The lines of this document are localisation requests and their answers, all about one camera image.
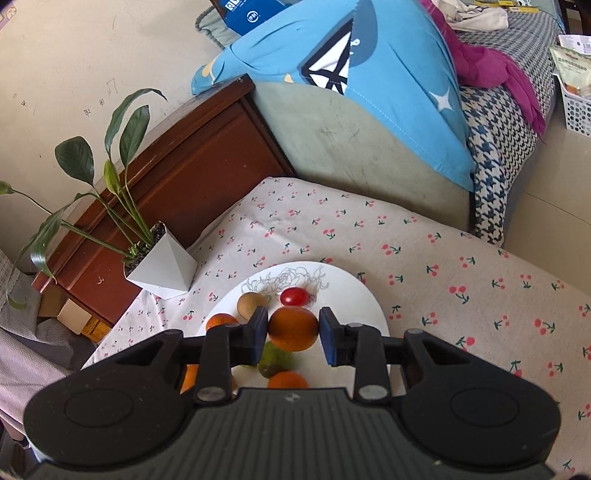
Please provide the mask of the dark orange fruit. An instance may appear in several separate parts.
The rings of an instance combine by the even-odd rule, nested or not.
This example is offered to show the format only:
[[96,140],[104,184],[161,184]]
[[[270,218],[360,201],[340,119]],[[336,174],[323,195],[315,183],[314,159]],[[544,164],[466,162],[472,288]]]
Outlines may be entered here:
[[214,327],[221,325],[238,325],[238,319],[228,313],[217,313],[209,318],[205,325],[205,330],[211,330]]

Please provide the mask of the brown kiwi fruit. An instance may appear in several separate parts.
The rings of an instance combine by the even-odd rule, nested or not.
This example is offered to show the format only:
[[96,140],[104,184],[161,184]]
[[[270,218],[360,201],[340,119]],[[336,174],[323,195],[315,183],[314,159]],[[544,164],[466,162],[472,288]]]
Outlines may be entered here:
[[249,320],[256,309],[259,307],[266,307],[269,300],[263,294],[257,292],[248,292],[242,294],[236,303],[236,310],[240,317]]

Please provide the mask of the large green mango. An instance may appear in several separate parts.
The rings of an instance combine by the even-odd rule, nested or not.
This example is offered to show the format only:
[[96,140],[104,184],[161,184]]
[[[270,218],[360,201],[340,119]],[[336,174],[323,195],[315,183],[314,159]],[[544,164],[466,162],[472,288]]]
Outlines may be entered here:
[[257,368],[260,375],[270,379],[281,372],[294,371],[296,359],[293,353],[284,351],[269,341],[263,347],[262,357],[259,359]]

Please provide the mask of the orange mandarin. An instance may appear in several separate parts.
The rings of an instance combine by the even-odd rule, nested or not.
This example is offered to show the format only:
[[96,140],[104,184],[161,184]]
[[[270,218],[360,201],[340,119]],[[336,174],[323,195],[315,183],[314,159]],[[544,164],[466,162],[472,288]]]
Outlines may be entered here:
[[197,382],[198,364],[190,364],[186,366],[183,381],[180,388],[180,393],[183,394],[192,389]]
[[294,371],[281,371],[267,383],[270,389],[308,389],[308,381]]
[[287,352],[308,350],[318,339],[320,324],[311,311],[280,307],[270,316],[267,335],[277,348]]

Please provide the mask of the white ceramic plate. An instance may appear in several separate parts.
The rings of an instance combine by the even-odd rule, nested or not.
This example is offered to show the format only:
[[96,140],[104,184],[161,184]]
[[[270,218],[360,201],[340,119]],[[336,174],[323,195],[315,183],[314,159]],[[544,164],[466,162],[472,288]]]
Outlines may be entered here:
[[[266,268],[246,278],[222,297],[211,310],[238,316],[238,299],[256,292],[269,298],[270,313],[280,308],[280,293],[290,287],[301,287],[310,294],[308,310],[318,314],[329,307],[339,323],[362,323],[373,326],[384,336],[389,334],[386,316],[372,292],[355,276],[338,267],[311,261],[297,261]],[[355,370],[349,366],[332,367],[325,361],[322,343],[315,342],[303,352],[295,352],[294,370],[311,388],[344,387],[353,392]]]

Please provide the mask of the red cherry tomato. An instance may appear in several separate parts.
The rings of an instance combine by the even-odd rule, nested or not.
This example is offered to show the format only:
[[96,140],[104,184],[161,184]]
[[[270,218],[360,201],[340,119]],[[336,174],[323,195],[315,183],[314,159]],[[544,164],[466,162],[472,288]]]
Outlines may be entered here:
[[310,302],[310,294],[301,287],[288,287],[280,293],[280,303],[283,306],[304,307]]

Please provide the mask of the cherry print tablecloth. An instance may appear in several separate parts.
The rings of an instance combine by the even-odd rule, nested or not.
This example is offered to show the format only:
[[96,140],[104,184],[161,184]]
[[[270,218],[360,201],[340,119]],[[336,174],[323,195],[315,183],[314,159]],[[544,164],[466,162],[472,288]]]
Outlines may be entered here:
[[190,291],[140,293],[93,361],[167,328],[193,335],[247,278],[318,262],[367,287],[392,335],[424,329],[546,389],[562,415],[550,465],[589,471],[590,297],[561,279],[400,206],[287,178],[260,182],[190,252]]

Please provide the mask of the green leafy plant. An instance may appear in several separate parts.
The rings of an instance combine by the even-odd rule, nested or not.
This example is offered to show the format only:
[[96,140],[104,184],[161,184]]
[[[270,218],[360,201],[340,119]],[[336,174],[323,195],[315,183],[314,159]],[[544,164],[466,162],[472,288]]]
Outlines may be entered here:
[[[3,196],[24,197],[47,215],[37,232],[21,248],[18,256],[27,255],[33,265],[49,279],[56,279],[56,275],[48,264],[49,246],[63,229],[117,254],[125,269],[137,266],[155,247],[157,228],[150,227],[140,213],[131,195],[128,175],[129,165],[145,138],[151,120],[150,107],[147,104],[136,108],[133,112],[129,112],[128,109],[137,99],[150,93],[160,98],[165,97],[155,88],[142,88],[127,95],[112,112],[104,134],[103,146],[106,160],[103,164],[102,180],[108,193],[122,207],[124,211],[122,215],[118,214],[95,188],[94,154],[91,146],[82,136],[74,136],[59,143],[54,149],[54,156],[63,173],[71,179],[86,184],[90,190],[76,194],[72,201],[60,209],[51,211],[32,196],[13,188],[10,183],[6,181],[1,183]],[[65,219],[66,211],[86,197],[92,198],[102,206],[114,226],[126,239],[128,246],[125,249],[101,240]]]

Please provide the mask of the cardboard box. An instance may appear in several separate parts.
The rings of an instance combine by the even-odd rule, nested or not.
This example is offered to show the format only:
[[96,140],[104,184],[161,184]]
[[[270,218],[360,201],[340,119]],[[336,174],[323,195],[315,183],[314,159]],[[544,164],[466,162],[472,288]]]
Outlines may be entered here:
[[99,344],[112,329],[108,322],[88,313],[53,284],[41,294],[38,317],[40,320],[55,319],[74,334],[95,344]]

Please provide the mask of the red wooden cabinet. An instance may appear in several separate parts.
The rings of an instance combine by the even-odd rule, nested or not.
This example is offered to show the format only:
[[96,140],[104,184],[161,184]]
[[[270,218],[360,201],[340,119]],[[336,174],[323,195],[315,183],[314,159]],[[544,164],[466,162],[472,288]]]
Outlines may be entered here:
[[[144,219],[163,222],[191,246],[223,212],[267,177],[294,169],[256,107],[256,85],[242,75],[182,105],[147,136],[129,166],[129,186]],[[121,258],[73,233],[38,273],[34,289],[56,287],[90,314],[115,324],[139,293],[125,280]]]

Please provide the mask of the houndstooth sofa cover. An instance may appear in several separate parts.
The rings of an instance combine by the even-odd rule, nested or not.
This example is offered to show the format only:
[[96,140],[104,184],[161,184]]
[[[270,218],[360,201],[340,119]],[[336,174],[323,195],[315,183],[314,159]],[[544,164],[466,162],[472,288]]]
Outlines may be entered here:
[[[544,11],[508,13],[509,28],[494,32],[462,32],[468,44],[498,50],[528,76],[541,112],[550,120],[556,103],[554,63],[549,47],[561,33],[561,24]],[[540,144],[509,91],[460,88],[462,108],[470,128],[468,147],[475,161],[473,233],[493,245],[502,245],[510,219],[511,198],[518,194],[518,177]]]

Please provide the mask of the blue patterned pillow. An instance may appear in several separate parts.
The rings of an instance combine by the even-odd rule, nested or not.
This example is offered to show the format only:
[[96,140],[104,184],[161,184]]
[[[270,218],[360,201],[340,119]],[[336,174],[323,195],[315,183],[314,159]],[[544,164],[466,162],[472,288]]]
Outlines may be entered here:
[[433,170],[474,188],[456,69],[418,1],[298,1],[201,66],[191,92],[242,75],[348,98]]

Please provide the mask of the magenta cloth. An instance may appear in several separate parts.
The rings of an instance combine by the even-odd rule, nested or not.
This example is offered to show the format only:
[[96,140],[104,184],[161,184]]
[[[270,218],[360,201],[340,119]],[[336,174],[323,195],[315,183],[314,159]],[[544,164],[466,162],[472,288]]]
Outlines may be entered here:
[[475,88],[503,86],[512,95],[535,134],[544,134],[546,121],[533,85],[513,59],[498,50],[462,42],[432,1],[421,1],[421,4],[446,41],[459,83]]

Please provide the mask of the white plastic basket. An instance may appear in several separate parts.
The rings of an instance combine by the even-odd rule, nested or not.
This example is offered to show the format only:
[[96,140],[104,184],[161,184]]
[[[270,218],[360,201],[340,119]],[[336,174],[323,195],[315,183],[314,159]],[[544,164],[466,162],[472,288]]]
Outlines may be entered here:
[[566,128],[589,138],[591,136],[590,101],[568,92],[557,72],[553,76],[556,78],[561,92]]

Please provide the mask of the blue box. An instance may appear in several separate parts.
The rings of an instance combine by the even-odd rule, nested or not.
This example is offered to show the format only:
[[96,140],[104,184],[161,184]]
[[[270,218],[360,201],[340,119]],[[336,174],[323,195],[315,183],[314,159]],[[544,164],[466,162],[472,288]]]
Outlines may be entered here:
[[211,4],[225,25],[241,36],[288,7],[280,0],[212,0]]

